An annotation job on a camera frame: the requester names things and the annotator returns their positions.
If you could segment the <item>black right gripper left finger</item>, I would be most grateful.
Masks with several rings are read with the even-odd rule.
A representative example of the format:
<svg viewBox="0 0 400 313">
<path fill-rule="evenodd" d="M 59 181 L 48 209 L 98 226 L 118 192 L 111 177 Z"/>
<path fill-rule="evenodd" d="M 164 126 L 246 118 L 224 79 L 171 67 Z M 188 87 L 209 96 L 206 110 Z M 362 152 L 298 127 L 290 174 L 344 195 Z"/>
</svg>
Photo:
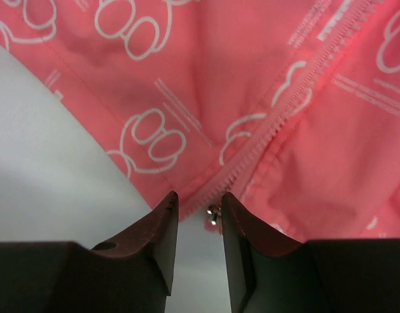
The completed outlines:
<svg viewBox="0 0 400 313">
<path fill-rule="evenodd" d="M 145 256 L 169 296 L 174 279 L 178 223 L 179 199 L 177 193 L 171 191 L 150 213 L 95 245 L 92 251 L 115 260 Z"/>
</svg>

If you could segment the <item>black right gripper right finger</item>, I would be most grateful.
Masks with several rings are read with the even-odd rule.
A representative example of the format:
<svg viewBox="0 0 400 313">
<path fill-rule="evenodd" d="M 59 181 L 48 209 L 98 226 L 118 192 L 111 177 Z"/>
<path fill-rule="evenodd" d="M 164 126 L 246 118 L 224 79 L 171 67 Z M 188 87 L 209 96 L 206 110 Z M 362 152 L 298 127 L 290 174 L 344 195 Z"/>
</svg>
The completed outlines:
<svg viewBox="0 0 400 313">
<path fill-rule="evenodd" d="M 231 311 L 245 312 L 258 280 L 252 251 L 281 257 L 302 244 L 253 215 L 231 192 L 221 198 L 221 218 Z"/>
</svg>

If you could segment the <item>silver zipper slider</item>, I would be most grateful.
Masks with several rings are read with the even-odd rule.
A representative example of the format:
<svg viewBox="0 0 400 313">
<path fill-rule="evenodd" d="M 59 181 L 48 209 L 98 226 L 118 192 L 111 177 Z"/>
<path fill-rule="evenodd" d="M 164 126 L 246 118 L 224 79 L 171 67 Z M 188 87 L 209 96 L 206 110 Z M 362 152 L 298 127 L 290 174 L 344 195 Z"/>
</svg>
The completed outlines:
<svg viewBox="0 0 400 313">
<path fill-rule="evenodd" d="M 208 206 L 205 229 L 211 232 L 222 233 L 221 205 L 214 203 Z"/>
</svg>

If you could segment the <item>pink patterned hooded jacket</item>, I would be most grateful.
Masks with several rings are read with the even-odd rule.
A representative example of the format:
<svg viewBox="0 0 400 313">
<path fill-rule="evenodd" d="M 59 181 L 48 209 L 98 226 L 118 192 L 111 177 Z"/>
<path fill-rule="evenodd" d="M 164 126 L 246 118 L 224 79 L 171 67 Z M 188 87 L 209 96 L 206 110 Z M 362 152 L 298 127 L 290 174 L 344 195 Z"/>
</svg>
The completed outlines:
<svg viewBox="0 0 400 313">
<path fill-rule="evenodd" d="M 400 1 L 0 1 L 0 45 L 150 205 L 400 237 Z"/>
</svg>

